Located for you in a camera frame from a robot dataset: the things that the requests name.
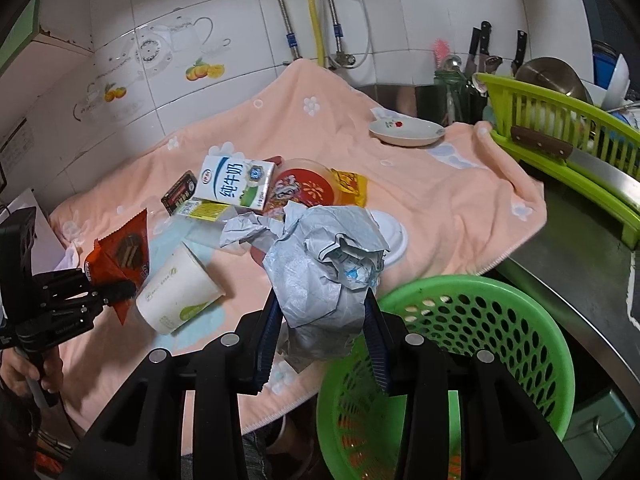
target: green plastic basket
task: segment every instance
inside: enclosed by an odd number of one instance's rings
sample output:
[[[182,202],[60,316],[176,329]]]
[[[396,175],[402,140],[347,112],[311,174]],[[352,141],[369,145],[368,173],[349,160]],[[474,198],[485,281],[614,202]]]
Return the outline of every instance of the green plastic basket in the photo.
[[[401,286],[379,304],[402,316],[411,332],[450,352],[495,353],[558,438],[564,437],[574,408],[574,365],[560,329],[529,296],[478,276],[438,276]],[[450,392],[450,452],[460,445],[456,401]],[[377,386],[363,338],[351,355],[331,364],[318,395],[316,424],[334,478],[393,479],[405,406],[406,397],[387,397]]]
[[[478,74],[486,85],[496,118],[494,140],[516,160],[524,160],[567,184],[607,211],[623,225],[622,241],[634,248],[640,237],[640,211],[616,196],[597,175],[515,144],[511,127],[524,126],[596,156],[640,180],[640,132],[605,111],[559,92],[516,81]]]

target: red snack wrapper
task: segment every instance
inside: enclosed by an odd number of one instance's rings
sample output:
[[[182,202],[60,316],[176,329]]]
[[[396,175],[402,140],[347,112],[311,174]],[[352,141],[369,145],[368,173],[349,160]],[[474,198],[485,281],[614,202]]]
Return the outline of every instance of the red snack wrapper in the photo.
[[[149,275],[149,244],[146,238],[146,209],[120,229],[94,242],[94,250],[84,261],[84,272],[94,285],[118,280],[131,280],[140,291]],[[124,325],[133,300],[113,305],[120,323]]]

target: person's hand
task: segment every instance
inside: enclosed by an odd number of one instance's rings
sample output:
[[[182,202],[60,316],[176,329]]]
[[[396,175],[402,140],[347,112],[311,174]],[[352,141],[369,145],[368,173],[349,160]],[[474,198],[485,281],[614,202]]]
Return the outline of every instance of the person's hand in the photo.
[[[52,348],[44,354],[44,372],[42,387],[49,393],[56,393],[62,388],[62,359],[58,347]],[[29,397],[31,390],[26,377],[37,381],[40,372],[24,357],[20,357],[13,348],[2,352],[2,365],[0,365],[0,377],[9,389],[19,397]]]

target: white paper cup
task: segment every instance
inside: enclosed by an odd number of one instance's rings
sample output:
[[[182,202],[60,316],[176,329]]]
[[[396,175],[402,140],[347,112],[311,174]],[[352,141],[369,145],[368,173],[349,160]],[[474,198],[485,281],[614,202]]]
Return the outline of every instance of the white paper cup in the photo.
[[[169,334],[224,293],[180,243],[140,292],[136,305],[156,332]]]

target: silver bolt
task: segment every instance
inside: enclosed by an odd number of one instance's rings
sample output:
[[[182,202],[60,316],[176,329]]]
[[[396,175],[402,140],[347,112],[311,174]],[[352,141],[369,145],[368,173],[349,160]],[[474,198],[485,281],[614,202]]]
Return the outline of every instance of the silver bolt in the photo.
[[[404,336],[404,340],[411,346],[420,346],[422,343],[424,343],[424,338],[420,334],[417,334],[415,332],[411,332],[410,334]]]
[[[476,357],[480,359],[483,363],[493,363],[494,355],[488,350],[481,350],[476,354]]]
[[[234,332],[229,332],[220,338],[222,346],[233,346],[240,342],[240,337]]]
[[[166,350],[162,348],[156,348],[151,352],[151,354],[149,354],[149,360],[152,363],[159,363],[161,361],[164,361],[165,357],[166,357]]]

